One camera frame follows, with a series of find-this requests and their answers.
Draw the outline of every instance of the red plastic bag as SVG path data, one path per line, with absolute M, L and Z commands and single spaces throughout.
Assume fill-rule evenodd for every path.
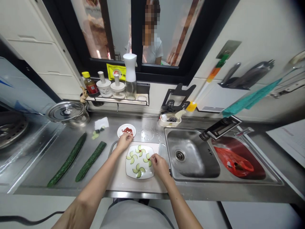
M 214 148 L 223 165 L 235 176 L 244 177 L 254 171 L 254 167 L 248 160 L 233 151 L 219 147 Z

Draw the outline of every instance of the hand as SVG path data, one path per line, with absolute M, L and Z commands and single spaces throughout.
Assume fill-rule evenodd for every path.
M 123 153 L 124 150 L 127 149 L 129 144 L 132 142 L 132 140 L 133 140 L 133 136 L 129 133 L 124 133 L 122 136 L 120 136 L 116 147 L 119 153 Z
M 171 175 L 169 174 L 169 168 L 166 160 L 161 157 L 159 154 L 153 154 L 150 158 L 152 162 L 153 169 L 158 177 L 161 179 L 163 183 L 166 183 L 169 179 L 171 179 Z

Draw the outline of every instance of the white plate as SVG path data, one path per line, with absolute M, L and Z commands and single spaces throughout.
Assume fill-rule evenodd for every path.
M 134 127 L 132 124 L 124 124 L 124 125 L 120 126 L 120 127 L 118 128 L 118 131 L 117 131 L 118 137 L 120 137 L 120 136 L 123 135 L 122 130 L 125 130 L 127 127 L 130 128 L 130 129 L 132 129 L 133 137 L 135 137 L 137 131 L 136 131 L 135 127 Z
M 126 155 L 127 176 L 139 180 L 153 177 L 155 175 L 155 171 L 150 160 L 148 160 L 148 158 L 150 158 L 153 154 L 153 149 L 149 146 L 133 145 L 129 147 Z

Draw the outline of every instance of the stainless steel sink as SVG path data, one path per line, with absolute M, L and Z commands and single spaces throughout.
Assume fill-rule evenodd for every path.
M 200 139 L 200 129 L 165 128 L 172 176 L 191 182 L 250 183 L 283 185 L 282 180 L 266 160 L 246 140 L 236 138 L 231 131 L 217 141 Z M 254 171 L 245 177 L 232 174 L 221 162 L 214 146 L 231 149 L 250 161 Z
M 197 131 L 170 131 L 167 145 L 176 179 L 218 177 L 220 166 L 207 142 Z

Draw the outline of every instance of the white shirt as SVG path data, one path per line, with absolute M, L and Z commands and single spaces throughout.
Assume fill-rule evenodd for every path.
M 144 45 L 143 46 L 143 57 L 142 57 L 142 63 L 146 64 L 154 64 L 156 61 L 156 58 L 163 56 L 163 47 L 162 47 L 162 41 L 161 39 L 155 35 L 154 42 L 152 42 L 151 45 Z M 131 53 L 131 49 L 128 49 L 128 47 L 131 47 L 131 38 L 130 42 L 127 45 L 127 53 Z
M 133 200 L 112 206 L 106 213 L 100 229 L 172 229 L 156 209 Z

